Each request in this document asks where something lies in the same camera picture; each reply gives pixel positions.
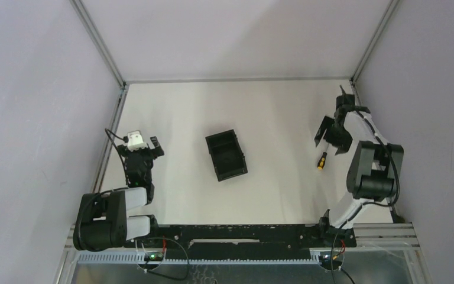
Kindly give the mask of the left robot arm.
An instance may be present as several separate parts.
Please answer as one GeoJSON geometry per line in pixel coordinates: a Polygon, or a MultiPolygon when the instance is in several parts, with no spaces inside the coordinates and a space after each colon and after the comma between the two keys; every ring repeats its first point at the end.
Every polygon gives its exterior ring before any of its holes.
{"type": "Polygon", "coordinates": [[[73,232],[76,250],[99,252],[122,247],[138,238],[148,247],[157,245],[161,231],[153,215],[130,216],[132,209],[146,206],[154,199],[152,168],[154,160],[164,155],[157,137],[152,146],[139,132],[128,133],[127,142],[117,147],[128,184],[82,196],[73,232]]]}

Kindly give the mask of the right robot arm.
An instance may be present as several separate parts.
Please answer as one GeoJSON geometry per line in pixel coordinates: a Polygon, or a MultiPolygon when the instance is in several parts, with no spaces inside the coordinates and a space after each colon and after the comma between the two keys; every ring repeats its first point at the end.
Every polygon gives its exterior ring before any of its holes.
{"type": "Polygon", "coordinates": [[[354,223],[367,208],[392,207],[398,201],[404,149],[387,142],[370,110],[346,92],[336,97],[334,115],[324,116],[314,143],[334,147],[337,155],[354,153],[346,172],[346,193],[317,225],[323,245],[339,246],[352,237],[354,223]]]}

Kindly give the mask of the yellow black handled screwdriver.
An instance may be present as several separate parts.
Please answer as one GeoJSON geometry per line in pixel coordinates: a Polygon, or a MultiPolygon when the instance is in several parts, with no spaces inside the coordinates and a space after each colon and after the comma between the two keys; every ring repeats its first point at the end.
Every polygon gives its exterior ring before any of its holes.
{"type": "Polygon", "coordinates": [[[324,143],[324,148],[322,151],[322,155],[320,156],[318,162],[317,162],[317,169],[318,170],[323,170],[326,164],[326,158],[327,158],[327,152],[329,149],[329,143],[325,142],[324,143]]]}

